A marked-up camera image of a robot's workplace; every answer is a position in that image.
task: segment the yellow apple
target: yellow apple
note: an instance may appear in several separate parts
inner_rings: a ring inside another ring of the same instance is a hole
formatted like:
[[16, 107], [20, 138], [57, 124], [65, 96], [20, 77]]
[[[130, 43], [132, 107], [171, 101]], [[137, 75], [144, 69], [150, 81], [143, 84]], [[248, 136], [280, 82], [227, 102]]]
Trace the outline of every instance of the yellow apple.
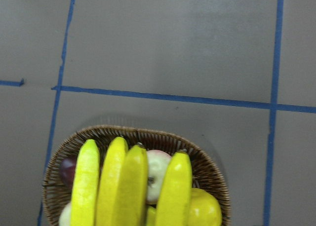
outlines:
[[188, 226], [220, 226], [222, 211], [217, 199], [205, 190], [192, 188]]
[[145, 226], [155, 226], [156, 209], [153, 206], [147, 206]]

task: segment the blue tape line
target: blue tape line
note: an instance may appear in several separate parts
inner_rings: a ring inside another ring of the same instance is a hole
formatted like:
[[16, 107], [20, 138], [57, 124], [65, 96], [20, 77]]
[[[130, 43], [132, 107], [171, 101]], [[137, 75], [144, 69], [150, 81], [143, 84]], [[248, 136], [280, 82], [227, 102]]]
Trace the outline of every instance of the blue tape line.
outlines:
[[[70, 0], [70, 5], [69, 5], [69, 12], [68, 12], [68, 18], [67, 18], [67, 24], [66, 24], [65, 36], [64, 36], [64, 44], [63, 44], [63, 50], [62, 50], [62, 55], [61, 55], [62, 64], [59, 68], [58, 84], [56, 86], [56, 96], [55, 96], [53, 115], [52, 115], [51, 125], [50, 125], [50, 133], [49, 133], [48, 146], [47, 146], [47, 152], [46, 152], [44, 173], [47, 169], [49, 160], [51, 158], [51, 151], [52, 151], [52, 145], [53, 145], [53, 139], [54, 139], [55, 126], [56, 126], [56, 117], [57, 117], [59, 101], [60, 101], [61, 85], [63, 81], [64, 68], [65, 68], [65, 62], [66, 62], [66, 56], [67, 56], [68, 30], [69, 30], [69, 26], [73, 17], [75, 1], [76, 0]], [[39, 215], [37, 218], [38, 226], [41, 226], [42, 214], [43, 214], [43, 203], [41, 202], [40, 208], [39, 208]]]
[[283, 2], [277, 0], [276, 11], [276, 33], [273, 61], [273, 76], [271, 88], [271, 109], [270, 109], [270, 134], [268, 136], [268, 151], [267, 151], [267, 166], [266, 166], [266, 185], [264, 199], [264, 226], [270, 224], [271, 211], [271, 194], [272, 194], [272, 179], [273, 179], [273, 160], [274, 160], [274, 140], [276, 131], [276, 116], [277, 116], [277, 93], [278, 93], [278, 78], [280, 67], [281, 39], [282, 39], [282, 19], [283, 19]]
[[24, 79], [21, 79], [20, 81], [6, 81], [6, 80], [0, 80], [0, 85], [7, 85], [7, 86], [17, 86], [20, 87], [24, 84]]
[[131, 91], [119, 91], [119, 90], [109, 90], [109, 89], [87, 89], [87, 88], [80, 88], [80, 87], [73, 87], [73, 86], [61, 86], [61, 90], [70, 91], [70, 92], [84, 92], [84, 93], [92, 93], [92, 94], [246, 107], [246, 108], [256, 108], [256, 109], [269, 109], [270, 108], [270, 104], [267, 104], [267, 103], [238, 101], [238, 100], [212, 99], [212, 98], [167, 95], [167, 94], [153, 94], [153, 93], [138, 93], [138, 92], [131, 92]]
[[278, 104], [277, 110], [290, 111], [290, 112], [300, 112], [300, 113], [316, 113], [316, 107], [286, 105], [286, 104]]

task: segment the yellow banana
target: yellow banana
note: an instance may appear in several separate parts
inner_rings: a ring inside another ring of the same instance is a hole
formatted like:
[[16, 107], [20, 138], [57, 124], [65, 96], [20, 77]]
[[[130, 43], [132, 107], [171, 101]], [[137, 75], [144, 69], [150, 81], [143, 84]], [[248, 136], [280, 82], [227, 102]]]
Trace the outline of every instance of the yellow banana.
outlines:
[[167, 168], [157, 203], [155, 226], [186, 226], [192, 188], [190, 158], [176, 152]]
[[116, 137], [107, 150], [101, 173], [96, 206], [96, 226], [110, 226], [113, 220], [114, 202], [117, 195], [119, 176], [128, 145], [123, 137]]
[[121, 170], [111, 226], [144, 224], [147, 177], [146, 149], [135, 145], [127, 153]]
[[79, 151], [72, 191], [71, 226], [94, 226], [99, 184], [100, 152], [94, 140]]
[[156, 209], [153, 206], [147, 206], [145, 226], [155, 226]]

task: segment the fruit basket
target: fruit basket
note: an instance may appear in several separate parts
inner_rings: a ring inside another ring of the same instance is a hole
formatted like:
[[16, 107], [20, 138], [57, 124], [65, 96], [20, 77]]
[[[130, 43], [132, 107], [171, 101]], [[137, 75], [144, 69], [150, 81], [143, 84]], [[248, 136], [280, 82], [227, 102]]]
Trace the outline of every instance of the fruit basket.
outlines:
[[148, 150], [162, 150], [173, 155], [178, 150], [186, 150], [190, 156], [193, 171], [193, 186], [212, 194], [220, 203], [222, 226], [230, 225], [231, 206], [225, 179], [216, 163], [197, 145], [183, 137], [155, 130], [122, 126], [98, 125], [76, 132], [65, 140], [51, 158], [43, 181], [43, 207], [51, 226], [58, 226], [62, 209], [71, 199], [71, 190], [59, 176], [61, 161], [77, 155], [87, 139], [94, 139], [103, 161], [110, 142], [117, 136], [124, 137], [129, 146], [141, 142]]

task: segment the white apple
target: white apple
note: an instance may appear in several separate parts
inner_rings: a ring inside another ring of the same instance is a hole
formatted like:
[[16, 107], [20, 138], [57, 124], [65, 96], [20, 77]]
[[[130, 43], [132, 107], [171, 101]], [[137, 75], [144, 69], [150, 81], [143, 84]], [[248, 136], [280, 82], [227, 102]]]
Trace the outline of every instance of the white apple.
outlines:
[[71, 203], [69, 202], [59, 216], [59, 226], [70, 226]]
[[147, 151], [147, 158], [148, 186], [146, 203], [156, 204], [171, 156], [160, 150], [150, 150]]

